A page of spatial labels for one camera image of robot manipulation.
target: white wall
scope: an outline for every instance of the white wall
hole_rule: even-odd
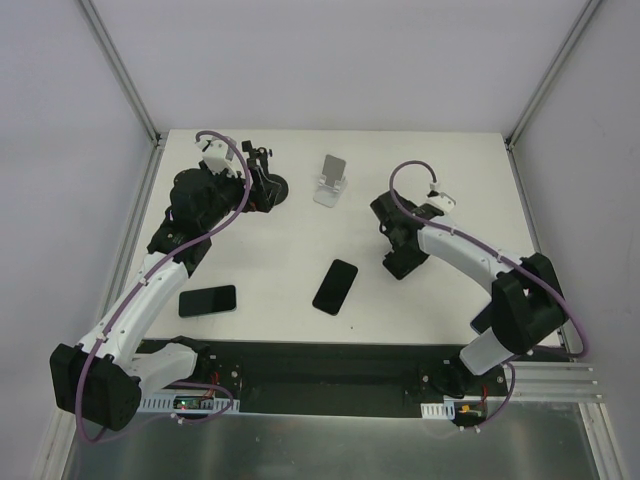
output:
[[[605,2],[516,149],[542,248],[586,323],[640,478],[640,3]]]
[[[502,132],[585,0],[96,0],[162,130]]]
[[[150,154],[75,3],[0,6],[0,465],[30,476],[49,355],[94,322]]]

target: smartphone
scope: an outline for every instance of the smartphone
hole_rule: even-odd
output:
[[[236,309],[236,287],[203,288],[182,292],[178,299],[178,315],[181,318],[232,312]]]
[[[357,274],[355,265],[334,260],[313,299],[313,306],[329,315],[337,315]]]

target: purple cable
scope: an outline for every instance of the purple cable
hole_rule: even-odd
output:
[[[520,265],[518,265],[514,261],[510,260],[509,258],[502,257],[498,251],[494,250],[492,247],[490,247],[486,243],[478,240],[477,238],[469,235],[468,233],[462,232],[460,230],[452,230],[451,227],[449,227],[449,226],[441,225],[441,224],[433,222],[431,220],[426,220],[424,218],[417,217],[417,216],[413,215],[409,210],[407,210],[402,205],[402,203],[400,203],[400,200],[398,199],[398,195],[396,194],[396,191],[393,188],[393,183],[394,183],[394,180],[395,180],[396,175],[398,174],[398,172],[400,170],[402,170],[404,167],[408,166],[408,165],[421,165],[421,166],[427,168],[429,170],[429,172],[431,172],[431,175],[433,177],[433,182],[434,183],[436,182],[436,176],[435,176],[434,170],[426,162],[422,162],[420,160],[409,160],[408,162],[401,163],[400,165],[398,165],[393,170],[393,172],[391,172],[391,177],[389,177],[389,192],[391,194],[391,198],[393,199],[393,203],[395,203],[396,207],[398,207],[398,209],[402,213],[404,213],[408,217],[413,218],[414,220],[417,220],[420,223],[423,223],[423,224],[425,224],[425,225],[427,225],[429,227],[436,228],[438,230],[442,230],[442,231],[450,233],[452,235],[457,235],[457,236],[459,236],[461,238],[464,238],[468,242],[472,243],[476,247],[484,250],[489,255],[491,255],[492,257],[496,258],[499,262],[507,264],[508,266],[513,268],[516,272],[518,272],[522,276],[526,277],[527,279],[529,279],[530,281],[532,281],[533,283],[538,285],[540,288],[542,288],[549,295],[551,295],[553,297],[553,299],[564,310],[565,314],[567,315],[567,317],[569,317],[569,319],[573,323],[573,326],[575,327],[576,331],[578,332],[578,336],[580,337],[580,342],[582,343],[582,351],[579,352],[579,353],[569,353],[569,352],[560,352],[557,349],[548,348],[548,347],[538,347],[538,348],[539,349],[543,349],[543,350],[548,350],[548,351],[551,351],[553,353],[557,353],[557,354],[560,354],[560,355],[565,355],[565,356],[570,357],[570,358],[582,358],[582,357],[586,356],[589,353],[589,342],[587,340],[587,335],[586,335],[586,333],[584,331],[584,328],[582,327],[582,324],[577,320],[578,317],[573,313],[571,307],[569,306],[569,304],[567,304],[565,299],[562,298],[562,295],[560,295],[553,288],[551,288],[551,286],[547,282],[545,282],[541,278],[535,276],[534,274],[532,274],[528,270],[525,270],[524,268],[522,268]]]
[[[213,130],[202,130],[198,132],[196,134],[196,142],[200,141],[200,138],[202,138],[202,136],[204,135],[211,135],[212,137],[222,140],[229,146],[229,148],[231,148],[231,150],[233,150],[233,153],[235,153],[236,157],[238,157],[238,160],[242,165],[242,171],[244,173],[244,178],[245,178],[244,195],[242,196],[242,200],[240,201],[240,204],[238,205],[236,210],[229,216],[227,220],[222,222],[220,225],[218,225],[216,228],[214,228],[210,232],[207,232],[204,235],[199,236],[198,238],[194,238],[190,242],[187,242],[184,245],[181,245],[180,247],[176,248],[171,253],[169,253],[164,258],[162,258],[162,260],[156,263],[153,267],[151,267],[149,272],[144,276],[145,280],[149,280],[153,276],[153,274],[156,273],[158,269],[160,269],[160,267],[162,267],[165,263],[170,261],[178,253],[202,242],[203,240],[206,240],[207,238],[211,238],[215,234],[227,228],[236,218],[238,218],[238,215],[242,213],[245,205],[249,201],[249,191],[251,189],[251,172],[249,172],[249,166],[247,165],[247,162],[242,156],[242,153],[240,152],[240,150],[238,150],[238,147],[233,142],[231,142],[227,137],[225,137],[224,135],[221,135],[218,132],[214,132]],[[122,301],[122,303],[117,308],[117,310],[115,311],[115,313],[113,314],[109,322],[107,322],[104,329],[102,330],[102,335],[104,335],[105,338],[111,331],[111,328],[113,327],[113,325],[118,321],[118,318],[120,318],[120,315],[122,315],[122,312],[124,312],[124,310],[129,306],[129,303],[131,303],[133,298],[138,294],[138,292],[142,289],[143,286],[144,285],[142,283],[137,283],[136,286],[133,288],[133,290],[131,290],[131,292],[129,292],[129,294]],[[80,438],[87,443],[98,443],[100,439],[104,436],[105,432],[107,431],[106,427],[103,427],[102,430],[100,430],[100,432],[98,433],[98,435],[96,435],[94,438],[89,438],[89,436],[87,435],[87,431],[84,428],[84,422],[82,421],[82,397],[84,394],[84,387],[87,381],[87,376],[89,374],[89,367],[91,366],[93,359],[96,357],[96,354],[98,353],[98,350],[100,349],[100,345],[102,345],[102,343],[103,343],[102,339],[99,339],[99,338],[96,339],[96,343],[93,345],[93,348],[89,352],[89,356],[87,357],[87,360],[84,362],[82,371],[80,372],[80,378],[78,380],[78,388],[76,389],[76,399],[75,399],[76,429],[78,430]]]
[[[191,419],[185,418],[185,417],[183,417],[181,415],[178,415],[180,418],[182,418],[182,421],[184,423],[187,423],[187,424],[203,423],[205,421],[213,420],[214,418],[217,418],[220,415],[222,415],[223,413],[225,413],[227,410],[229,410],[233,406],[233,395],[231,394],[231,392],[229,390],[227,390],[226,388],[221,387],[219,385],[206,385],[206,384],[203,384],[203,383],[191,383],[191,382],[175,382],[175,383],[172,383],[170,386],[172,386],[172,387],[206,388],[207,390],[216,390],[218,392],[224,393],[227,396],[227,398],[229,399],[229,404],[226,407],[224,407],[219,412],[212,413],[211,415],[207,415],[203,419],[191,420]],[[121,433],[118,433],[116,435],[112,435],[110,437],[105,438],[104,440],[102,440],[100,442],[100,445],[103,445],[103,444],[109,443],[109,442],[113,442],[115,440],[120,440],[121,438],[126,437],[127,435],[133,435],[134,433],[139,432],[140,430],[142,430],[144,427],[146,427],[150,423],[153,423],[156,420],[160,420],[161,418],[171,419],[172,417],[171,417],[171,415],[167,415],[165,413],[154,415],[153,417],[146,419],[144,422],[139,423],[138,425],[136,425],[133,428],[128,428],[124,432],[121,432]],[[80,477],[81,462],[82,462],[82,460],[81,460],[82,457],[80,456],[80,447],[77,447],[77,451],[76,451],[74,459],[75,459],[75,474],[74,474],[73,478],[77,480]]]
[[[505,362],[505,365],[507,367],[509,367],[509,370],[511,370],[511,385],[509,385],[509,390],[507,391],[507,396],[504,397],[504,400],[502,401],[500,406],[498,408],[496,408],[496,411],[493,412],[491,414],[491,416],[488,417],[484,422],[482,422],[480,424],[480,426],[486,425],[487,422],[493,421],[495,418],[497,418],[499,415],[502,414],[502,412],[504,411],[504,408],[507,406],[507,404],[511,400],[511,397],[513,396],[513,391],[516,389],[516,369],[509,362]]]

